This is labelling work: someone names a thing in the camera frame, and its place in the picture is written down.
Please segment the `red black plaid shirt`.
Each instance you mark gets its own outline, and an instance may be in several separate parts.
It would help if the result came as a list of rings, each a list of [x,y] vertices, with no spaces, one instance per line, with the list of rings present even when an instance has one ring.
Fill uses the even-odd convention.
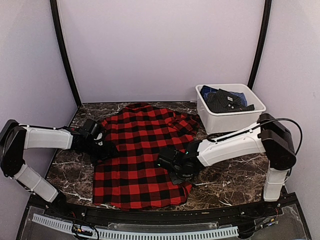
[[[184,152],[200,123],[196,114],[147,103],[127,105],[105,118],[105,139],[115,144],[119,155],[95,166],[92,202],[121,210],[184,204],[191,184],[173,184],[168,171],[157,165],[157,158],[165,147]]]

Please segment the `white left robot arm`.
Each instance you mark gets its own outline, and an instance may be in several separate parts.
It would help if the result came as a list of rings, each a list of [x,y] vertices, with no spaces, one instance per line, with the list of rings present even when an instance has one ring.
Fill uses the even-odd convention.
[[[28,149],[72,150],[89,155],[92,165],[119,155],[116,145],[105,139],[103,126],[87,119],[83,126],[43,127],[6,122],[0,132],[0,168],[5,177],[16,180],[32,193],[51,204],[51,210],[60,218],[71,213],[66,196],[26,164],[24,152]]]

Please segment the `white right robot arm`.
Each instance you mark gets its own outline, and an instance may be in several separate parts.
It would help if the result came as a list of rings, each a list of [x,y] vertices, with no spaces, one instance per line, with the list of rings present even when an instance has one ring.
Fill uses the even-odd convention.
[[[263,200],[255,205],[255,213],[266,217],[275,208],[281,189],[297,162],[300,147],[295,147],[290,130],[282,123],[296,122],[289,118],[274,118],[263,113],[248,127],[220,137],[208,135],[206,139],[188,144],[185,152],[169,148],[168,169],[181,180],[196,174],[201,168],[210,167],[225,160],[264,153],[268,170],[263,187]]]

